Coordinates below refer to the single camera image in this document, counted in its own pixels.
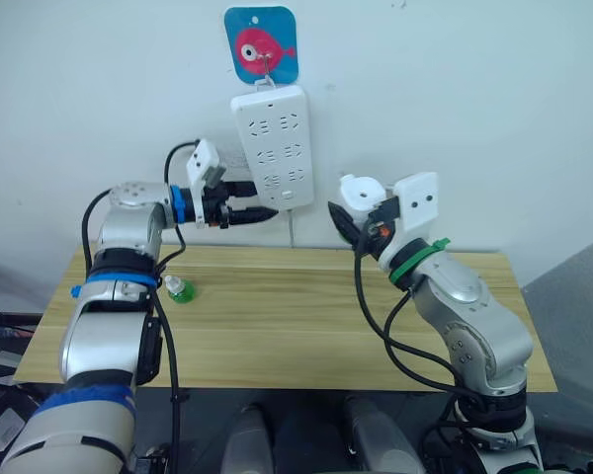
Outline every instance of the green cable tie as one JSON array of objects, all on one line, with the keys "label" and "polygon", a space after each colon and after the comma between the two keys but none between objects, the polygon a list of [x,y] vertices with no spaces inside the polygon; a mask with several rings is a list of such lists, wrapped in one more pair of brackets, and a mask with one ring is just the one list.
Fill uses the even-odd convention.
[{"label": "green cable tie", "polygon": [[413,267],[415,267],[429,255],[434,254],[435,252],[441,252],[450,243],[451,239],[449,239],[448,237],[441,240],[436,240],[435,242],[433,242],[433,245],[431,245],[430,247],[425,247],[419,252],[415,253],[410,259],[408,259],[397,269],[395,269],[395,271],[391,273],[388,279],[390,279],[391,283],[396,284],[397,281],[402,277],[402,275],[411,270]]}]

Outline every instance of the wooden table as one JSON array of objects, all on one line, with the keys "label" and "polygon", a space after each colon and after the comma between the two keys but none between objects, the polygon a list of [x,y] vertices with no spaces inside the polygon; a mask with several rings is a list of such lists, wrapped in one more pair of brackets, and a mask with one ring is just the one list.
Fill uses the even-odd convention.
[{"label": "wooden table", "polygon": [[[175,247],[164,246],[162,255]],[[528,390],[556,391],[547,359],[505,256],[454,254],[477,270],[496,299],[518,314],[534,339]],[[193,282],[197,297],[173,302],[161,288],[185,387],[270,387],[428,390],[400,373],[381,340],[367,325],[353,283],[347,250],[255,247],[188,247],[167,275]],[[43,314],[15,374],[21,381],[60,382],[57,357],[75,300],[70,288],[83,282],[83,253],[77,251]],[[383,323],[400,297],[375,262],[363,264],[365,292]],[[447,357],[441,338],[409,303],[393,326],[406,344]],[[403,355],[421,374],[452,382],[434,362]],[[152,386],[169,385],[163,348]]]}]

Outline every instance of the power strip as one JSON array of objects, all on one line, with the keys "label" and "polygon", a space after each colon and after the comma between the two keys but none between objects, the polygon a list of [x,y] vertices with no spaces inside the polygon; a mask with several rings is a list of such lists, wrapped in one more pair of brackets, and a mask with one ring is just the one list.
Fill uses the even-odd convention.
[{"label": "power strip", "polygon": [[276,210],[314,201],[309,120],[299,86],[230,101],[259,200]]}]

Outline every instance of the pink fish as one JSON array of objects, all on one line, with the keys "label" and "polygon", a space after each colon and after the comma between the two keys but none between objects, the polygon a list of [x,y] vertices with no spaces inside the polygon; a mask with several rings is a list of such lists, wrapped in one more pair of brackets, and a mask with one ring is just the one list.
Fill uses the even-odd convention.
[{"label": "pink fish", "polygon": [[253,74],[265,74],[264,57],[268,62],[268,70],[272,71],[281,62],[284,54],[288,56],[296,54],[293,47],[283,50],[276,39],[258,28],[243,30],[237,36],[235,47],[239,62],[244,69]]}]

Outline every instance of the green bottle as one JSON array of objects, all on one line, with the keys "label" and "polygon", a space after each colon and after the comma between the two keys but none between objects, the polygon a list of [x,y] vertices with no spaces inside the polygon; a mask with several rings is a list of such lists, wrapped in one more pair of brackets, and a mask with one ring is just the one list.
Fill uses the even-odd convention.
[{"label": "green bottle", "polygon": [[192,283],[177,276],[166,276],[165,286],[169,292],[169,297],[177,303],[188,303],[196,295]]}]

